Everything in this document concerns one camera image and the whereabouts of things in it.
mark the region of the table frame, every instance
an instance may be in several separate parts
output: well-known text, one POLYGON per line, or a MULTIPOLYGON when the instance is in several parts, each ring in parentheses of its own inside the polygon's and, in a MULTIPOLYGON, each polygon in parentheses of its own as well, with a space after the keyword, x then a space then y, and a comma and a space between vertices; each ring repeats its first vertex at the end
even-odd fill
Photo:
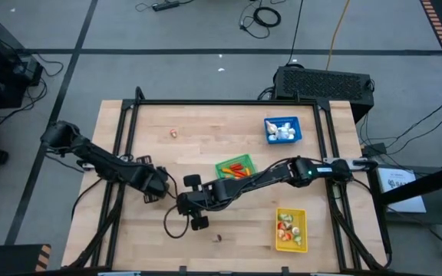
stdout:
MULTIPOLYGON (((305 106, 305 107, 312 107, 313 114, 315 117, 315 125, 317 130, 317 137, 318 137, 318 145, 321 153, 321 158, 324 159, 327 157, 327 151, 325 147, 325 139, 323 135, 323 128, 322 128, 322 120, 320 117, 320 108, 323 109, 325 112, 325 119, 326 124, 328 128, 328 136, 331 144, 331 152, 333 157, 339 157, 338 153, 338 146, 337 146, 337 138, 335 135, 334 125, 332 121, 332 115, 330 112, 330 106, 328 104, 321 104, 317 103, 315 100, 299 100, 299 101, 292 101, 292 100, 270 100, 270 101, 263 101, 263 100, 146 100, 143 92, 139 87, 136 88, 136 97, 135 99, 126 99, 122 101, 122 106, 120 109, 120 116, 119 116, 119 122, 117 126, 117 132, 115 136, 114 141, 114 148, 113 148, 113 154, 118 156, 120 151, 120 142, 122 140, 122 136, 124 133, 124 127, 125 127, 125 120, 126 115, 129 112, 129 110, 132 110, 132 116, 130 119, 130 125, 129 125, 129 132, 127 135, 127 142, 125 145, 125 152, 124 155, 128 156, 131 154, 133 140, 134 140, 134 133, 136 129, 136 122, 137 122, 137 115, 139 112, 139 107, 142 105, 258 105, 258 106, 305 106)), ((113 219, 113 222, 111 224, 111 231, 110 231, 110 242, 107 249, 107 255, 106 255, 106 261, 105 266, 98 266, 100 253, 101 253, 101 240, 94 245, 93 254, 91 256, 91 267, 96 268, 109 268, 112 269, 112 265, 114 263, 114 254, 115 254, 115 247, 117 244, 117 236, 118 236, 118 230, 119 230, 119 224, 120 224, 120 212, 122 209, 122 203, 124 199, 124 190, 125 190, 125 183, 121 183, 118 188, 117 197, 115 199, 114 207, 117 205, 119 208, 119 212, 116 215, 115 218, 110 218, 108 215, 108 210, 110 209, 110 203, 112 200, 112 190, 113 190, 113 182, 107 182, 107 186, 105 188, 104 192, 104 200, 102 202, 101 206, 101 214, 100 214, 100 220, 98 223, 98 228, 102 227, 104 223, 108 220, 110 221, 113 219)), ((335 194, 333 189, 333 183, 329 180, 325 180, 325 188, 327 190, 327 198, 328 198, 328 204, 330 205, 332 200, 335 200, 335 194)), ((345 217, 345 220, 348 224, 348 226, 351 229, 354 229, 352 224, 352 217, 351 217, 351 210, 350 205, 348 201, 347 192, 344 186, 339 186, 339 192, 341 194, 341 208, 345 217)), ((352 256, 352 263, 353 268, 348 268, 345 262, 345 252, 344 252, 344 246, 342 244, 342 236, 341 236, 341 229, 338 224, 338 222, 335 220, 335 218, 331 218, 331 224, 332 224, 332 230, 335 240, 335 249, 337 253, 337 259, 338 259, 338 266, 340 272, 349 271, 352 270, 354 272, 360 271, 365 272, 362 270, 361 267, 361 261, 358 255, 358 252, 356 251, 354 245, 352 243, 349 244, 351 249, 351 256, 352 256)), ((381 225, 380 218, 378 216, 378 224, 381 225)), ((155 271, 153 272, 161 273, 163 275, 165 274, 171 274, 171 275, 177 275, 177 274, 186 274, 186 267, 182 266, 180 267, 179 271, 155 271)), ((213 273, 219 273, 219 272, 207 272, 207 274, 213 274, 213 273)), ((264 273, 267 275, 280 275, 280 273, 264 273)), ((288 267, 282 267, 282 274, 283 275, 290 275, 289 268, 288 267)))

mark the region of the wooden table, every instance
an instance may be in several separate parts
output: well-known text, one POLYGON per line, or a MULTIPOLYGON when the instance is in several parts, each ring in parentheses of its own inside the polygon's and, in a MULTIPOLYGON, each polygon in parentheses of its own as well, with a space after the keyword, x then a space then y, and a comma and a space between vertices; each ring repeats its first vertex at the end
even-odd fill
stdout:
MULTIPOLYGON (((120 114, 121 101, 106 100, 101 104, 93 142, 111 151, 120 114)), ((361 156, 354 120, 348 102, 331 102, 338 149, 341 157, 361 156)), ((322 122, 325 115, 321 112, 322 122)), ((324 124, 325 145, 331 156, 328 130, 324 124)), ((301 106, 140 106, 134 137, 133 155, 151 155, 155 166, 165 166, 186 191, 183 177, 200 174, 202 181, 216 178, 214 164, 245 153, 252 156, 258 170, 278 159, 305 156, 320 159, 315 118, 311 107, 301 106), (297 116, 303 140, 295 144, 270 146, 264 137, 264 117, 297 116), (173 138, 170 130, 178 137, 173 138)), ((124 129, 122 149, 127 137, 124 129)), ((363 172, 355 178, 368 183, 363 172)), ((87 172, 81 191, 96 181, 87 172)), ((71 225, 63 265, 70 264, 84 249, 97 230, 105 184, 89 192, 79 203, 71 225)), ((355 232, 364 245, 384 265, 384 254, 378 220, 371 195, 359 185, 348 185, 355 232)), ((323 179, 297 189, 286 183, 244 194, 227 210, 204 212, 210 227, 189 231, 181 239, 172 239, 163 230, 165 211, 175 205, 173 199, 152 204, 143 203, 143 194, 127 187, 114 259, 115 270, 178 271, 267 271, 280 272, 288 266, 291 272, 338 271, 331 216, 323 179), (305 209, 308 216, 308 253, 275 250, 275 209, 305 209)), ((176 234, 185 227, 185 217, 172 212, 169 230, 176 234)), ((348 239, 342 232, 347 266, 351 267, 348 239)), ((101 264, 108 246, 104 239, 101 264)))

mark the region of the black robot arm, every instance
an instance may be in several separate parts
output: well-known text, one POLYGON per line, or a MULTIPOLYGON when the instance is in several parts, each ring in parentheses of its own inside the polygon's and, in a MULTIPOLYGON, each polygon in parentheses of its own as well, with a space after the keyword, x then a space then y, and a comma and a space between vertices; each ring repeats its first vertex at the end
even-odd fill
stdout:
POLYGON ((41 141, 51 153, 61 156, 73 153, 94 165, 102 179, 127 183, 146 196, 156 198, 164 198, 168 192, 164 168, 155 169, 150 164, 125 162, 82 136, 78 127, 72 123, 59 121, 52 124, 42 135, 41 141))
POLYGON ((180 193, 176 199, 176 207, 181 215, 192 216, 192 229, 199 230, 209 226, 207 217, 200 214, 203 210, 224 210, 243 193, 278 182, 287 182, 301 188, 317 178, 347 182, 352 179, 352 172, 343 159, 330 164, 315 164, 311 159, 297 156, 280 160, 268 169, 242 179, 217 179, 201 184, 199 175, 191 175, 184 177, 183 181, 193 191, 180 193))

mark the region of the yellow tray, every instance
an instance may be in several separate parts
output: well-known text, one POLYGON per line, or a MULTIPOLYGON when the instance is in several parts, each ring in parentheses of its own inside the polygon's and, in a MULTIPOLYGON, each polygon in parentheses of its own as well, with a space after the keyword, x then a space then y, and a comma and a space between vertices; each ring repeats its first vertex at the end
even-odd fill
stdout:
POLYGON ((306 228, 306 211, 303 209, 283 209, 277 208, 275 212, 275 249, 277 251, 289 251, 289 252, 308 252, 308 236, 306 228), (292 225, 299 228, 300 235, 302 237, 301 245, 298 245, 291 239, 291 241, 283 241, 277 236, 277 224, 279 223, 279 214, 292 215, 292 225))

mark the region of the plastic tray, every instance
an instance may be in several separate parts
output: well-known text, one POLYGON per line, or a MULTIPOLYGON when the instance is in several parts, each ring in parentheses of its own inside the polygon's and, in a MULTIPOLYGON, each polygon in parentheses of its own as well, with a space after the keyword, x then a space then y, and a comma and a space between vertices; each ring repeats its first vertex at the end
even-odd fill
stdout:
POLYGON ((225 168, 229 169, 229 166, 231 166, 232 164, 236 164, 236 163, 242 164, 242 166, 244 168, 249 168, 250 175, 257 173, 255 170, 255 166, 253 165, 252 158, 250 158, 250 155, 244 154, 242 156, 237 156, 233 159, 223 161, 221 163, 217 163, 216 164, 216 174, 217 174, 218 178, 223 179, 225 177, 232 177, 230 174, 222 172, 221 169, 225 169, 225 168))
POLYGON ((306 228, 305 210, 277 208, 277 212, 275 212, 275 249, 277 251, 289 251, 289 252, 299 252, 299 253, 308 252, 308 236, 306 228), (277 224, 279 223, 278 220, 279 214, 287 214, 287 215, 292 215, 294 217, 292 225, 299 228, 299 231, 301 233, 300 235, 302 237, 301 245, 296 244, 293 240, 283 241, 277 236, 277 224))
POLYGON ((303 138, 301 127, 299 127, 299 120, 298 117, 273 117, 273 118, 265 118, 264 119, 264 128, 266 129, 266 139, 267 143, 269 144, 275 144, 275 143, 295 143, 298 140, 301 140, 303 138), (270 123, 275 124, 277 127, 284 126, 285 123, 290 123, 291 128, 295 129, 295 139, 284 139, 284 140, 275 140, 271 141, 269 140, 269 133, 267 132, 267 123, 266 121, 269 121, 270 123))

